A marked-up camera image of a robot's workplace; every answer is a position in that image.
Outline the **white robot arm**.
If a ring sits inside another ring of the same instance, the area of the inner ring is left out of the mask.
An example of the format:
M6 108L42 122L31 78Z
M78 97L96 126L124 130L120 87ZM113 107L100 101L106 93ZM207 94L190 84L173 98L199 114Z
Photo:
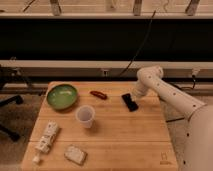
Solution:
M160 66L141 68L131 92L135 99L155 91L188 120L188 136L181 171L213 171L213 105L194 98L162 80Z

